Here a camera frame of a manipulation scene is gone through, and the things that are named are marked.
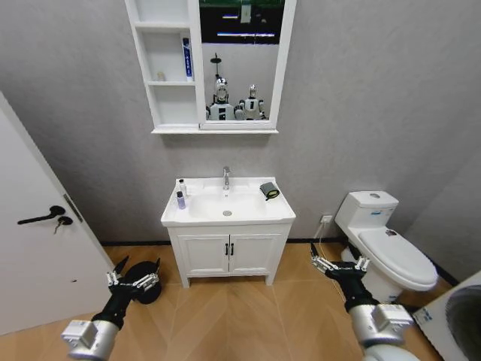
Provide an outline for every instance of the faucet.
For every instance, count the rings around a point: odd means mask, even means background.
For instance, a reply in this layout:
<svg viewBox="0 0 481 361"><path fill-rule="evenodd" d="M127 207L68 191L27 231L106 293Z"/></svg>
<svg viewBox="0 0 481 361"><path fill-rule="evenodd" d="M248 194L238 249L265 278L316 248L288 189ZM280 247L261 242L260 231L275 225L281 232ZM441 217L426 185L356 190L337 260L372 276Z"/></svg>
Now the faucet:
<svg viewBox="0 0 481 361"><path fill-rule="evenodd" d="M224 190L229 190L229 186L228 186L228 175L231 174L231 169L226 165L224 167L224 187L223 189Z"/></svg>

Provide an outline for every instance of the toilet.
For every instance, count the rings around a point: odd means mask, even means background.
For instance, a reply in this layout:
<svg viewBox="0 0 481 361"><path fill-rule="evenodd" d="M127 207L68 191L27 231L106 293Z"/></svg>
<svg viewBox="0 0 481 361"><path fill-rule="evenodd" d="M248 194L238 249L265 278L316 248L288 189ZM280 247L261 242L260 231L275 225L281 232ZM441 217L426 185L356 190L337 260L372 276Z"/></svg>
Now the toilet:
<svg viewBox="0 0 481 361"><path fill-rule="evenodd" d="M393 302L402 290L427 291L437 283L436 268L420 250L386 227L399 201L383 191L351 192L335 221L349 238L343 261L360 253L371 260L362 278L379 302Z"/></svg>

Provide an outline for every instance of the power cord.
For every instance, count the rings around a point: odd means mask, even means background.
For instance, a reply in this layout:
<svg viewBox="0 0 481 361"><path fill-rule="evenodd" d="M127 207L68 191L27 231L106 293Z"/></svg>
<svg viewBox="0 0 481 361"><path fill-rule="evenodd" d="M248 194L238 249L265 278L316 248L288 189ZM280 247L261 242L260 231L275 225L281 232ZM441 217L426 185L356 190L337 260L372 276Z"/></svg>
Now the power cord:
<svg viewBox="0 0 481 361"><path fill-rule="evenodd" d="M322 242L321 242L321 240L324 236L324 229L325 229L324 225L325 224L326 223L324 223L324 222L321 222L319 224L319 228L316 230L316 234L314 235L313 238L316 239L316 238L319 237L319 250L321 251L322 258L327 259L327 257L325 256L324 250L322 249ZM337 282L334 281L334 280L331 280L331 282L332 282L334 288L336 289L337 293L339 294L340 299L342 299L343 302L345 302L346 299L344 298L344 294L341 292L341 290L339 290L339 286L337 285Z"/></svg>

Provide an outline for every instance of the sink basin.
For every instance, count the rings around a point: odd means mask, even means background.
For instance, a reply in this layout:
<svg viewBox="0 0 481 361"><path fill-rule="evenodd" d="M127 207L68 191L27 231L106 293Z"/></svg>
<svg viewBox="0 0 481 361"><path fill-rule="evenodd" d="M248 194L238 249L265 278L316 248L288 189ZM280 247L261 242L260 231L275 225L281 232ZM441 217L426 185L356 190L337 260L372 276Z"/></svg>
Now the sink basin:
<svg viewBox="0 0 481 361"><path fill-rule="evenodd" d="M265 200L259 189L274 177L231 177L229 191L223 178L184 178L187 186L186 209L177 207L175 188L162 215L164 226L212 226L292 223L295 214L282 192Z"/></svg>

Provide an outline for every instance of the vanity leg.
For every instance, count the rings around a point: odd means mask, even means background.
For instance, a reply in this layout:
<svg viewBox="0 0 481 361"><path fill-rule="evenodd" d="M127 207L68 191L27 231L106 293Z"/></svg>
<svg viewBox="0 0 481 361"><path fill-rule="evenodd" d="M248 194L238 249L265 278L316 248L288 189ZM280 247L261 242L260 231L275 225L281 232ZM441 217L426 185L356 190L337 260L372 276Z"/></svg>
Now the vanity leg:
<svg viewBox="0 0 481 361"><path fill-rule="evenodd" d="M268 286L272 286L272 283L274 282L274 276L275 275L265 276L265 284L267 284Z"/></svg>
<svg viewBox="0 0 481 361"><path fill-rule="evenodd" d="M180 279L182 281L182 287L183 288L190 288L190 282L187 276L181 275Z"/></svg>

